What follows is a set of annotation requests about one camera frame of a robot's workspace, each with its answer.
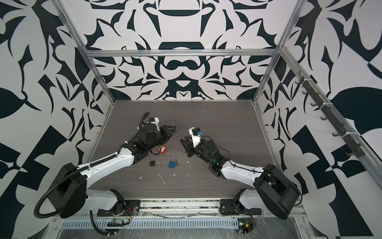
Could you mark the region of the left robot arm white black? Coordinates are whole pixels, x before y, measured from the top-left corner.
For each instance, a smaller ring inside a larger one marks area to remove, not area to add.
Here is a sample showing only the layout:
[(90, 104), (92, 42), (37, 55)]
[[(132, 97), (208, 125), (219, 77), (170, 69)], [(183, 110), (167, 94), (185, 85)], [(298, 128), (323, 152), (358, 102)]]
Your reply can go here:
[(61, 218), (69, 218), (80, 210), (120, 213), (124, 209), (124, 199), (117, 190), (92, 190), (91, 186), (144, 159), (153, 148), (167, 143), (176, 129), (175, 125), (146, 123), (134, 139), (126, 141), (116, 152), (90, 163), (64, 165), (52, 183), (54, 190), (47, 197), (55, 213)]

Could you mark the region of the blue padlock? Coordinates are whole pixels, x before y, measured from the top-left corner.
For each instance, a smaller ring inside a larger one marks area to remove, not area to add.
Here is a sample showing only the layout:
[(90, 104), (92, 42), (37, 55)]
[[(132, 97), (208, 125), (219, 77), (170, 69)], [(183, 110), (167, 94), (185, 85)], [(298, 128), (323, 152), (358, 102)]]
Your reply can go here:
[(177, 159), (172, 157), (169, 161), (169, 164), (168, 164), (168, 167), (169, 168), (176, 168), (178, 166), (178, 162), (177, 162)]

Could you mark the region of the red safety padlock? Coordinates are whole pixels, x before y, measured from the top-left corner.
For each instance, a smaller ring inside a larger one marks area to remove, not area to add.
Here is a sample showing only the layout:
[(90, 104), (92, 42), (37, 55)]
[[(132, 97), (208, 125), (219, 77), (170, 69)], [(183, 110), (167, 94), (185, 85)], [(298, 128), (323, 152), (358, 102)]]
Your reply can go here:
[(166, 151), (167, 151), (167, 147), (166, 146), (164, 146), (164, 145), (161, 145), (160, 146), (160, 148), (158, 149), (158, 152), (160, 153), (160, 154), (164, 154)]

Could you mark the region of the small black padlock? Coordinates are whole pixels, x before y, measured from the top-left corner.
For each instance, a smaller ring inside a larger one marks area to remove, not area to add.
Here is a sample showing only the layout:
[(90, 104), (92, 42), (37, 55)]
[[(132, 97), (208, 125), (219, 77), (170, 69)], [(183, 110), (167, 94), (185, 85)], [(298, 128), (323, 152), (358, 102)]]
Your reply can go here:
[(149, 161), (149, 166), (150, 167), (155, 167), (156, 166), (156, 159), (154, 157), (151, 157)]

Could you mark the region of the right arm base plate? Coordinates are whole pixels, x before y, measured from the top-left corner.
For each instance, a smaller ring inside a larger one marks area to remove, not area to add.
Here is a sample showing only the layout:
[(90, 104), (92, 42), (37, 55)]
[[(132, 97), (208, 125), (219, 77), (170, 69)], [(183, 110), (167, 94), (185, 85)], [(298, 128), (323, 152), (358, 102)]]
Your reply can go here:
[(219, 213), (224, 216), (230, 216), (230, 215), (257, 216), (262, 214), (262, 209), (261, 208), (246, 209), (238, 200), (221, 199)]

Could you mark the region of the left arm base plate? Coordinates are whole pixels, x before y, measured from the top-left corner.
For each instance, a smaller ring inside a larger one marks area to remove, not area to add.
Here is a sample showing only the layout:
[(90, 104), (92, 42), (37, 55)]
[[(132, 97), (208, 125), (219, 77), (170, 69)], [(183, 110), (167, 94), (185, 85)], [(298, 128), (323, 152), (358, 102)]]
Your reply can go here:
[(119, 216), (136, 216), (140, 211), (140, 200), (118, 201), (110, 210), (99, 209), (98, 217), (119, 217)]

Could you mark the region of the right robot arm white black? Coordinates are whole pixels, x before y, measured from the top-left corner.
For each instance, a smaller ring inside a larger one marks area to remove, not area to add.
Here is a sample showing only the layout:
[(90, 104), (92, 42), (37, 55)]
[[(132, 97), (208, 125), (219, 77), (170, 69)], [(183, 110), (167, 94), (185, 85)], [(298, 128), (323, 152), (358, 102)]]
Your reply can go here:
[(297, 185), (291, 182), (275, 165), (267, 164), (265, 167), (253, 167), (236, 163), (224, 157), (219, 147), (212, 139), (192, 140), (186, 136), (180, 140), (188, 157), (198, 156), (209, 165), (209, 170), (216, 178), (235, 180), (252, 186), (255, 193), (245, 189), (237, 195), (237, 204), (240, 209), (253, 209), (252, 198), (259, 195), (266, 208), (276, 217), (287, 219), (301, 192)]

